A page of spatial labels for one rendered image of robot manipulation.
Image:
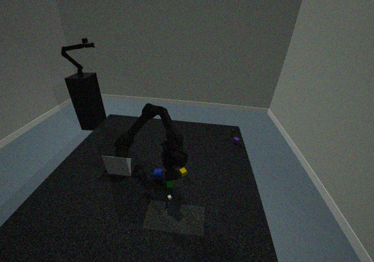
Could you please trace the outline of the yellow block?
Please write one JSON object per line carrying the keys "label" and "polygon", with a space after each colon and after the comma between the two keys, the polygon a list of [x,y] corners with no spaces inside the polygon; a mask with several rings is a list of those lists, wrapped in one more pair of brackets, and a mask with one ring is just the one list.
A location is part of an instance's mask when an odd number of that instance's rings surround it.
{"label": "yellow block", "polygon": [[181,168],[179,170],[179,174],[183,177],[183,176],[187,175],[187,170],[185,168]]}

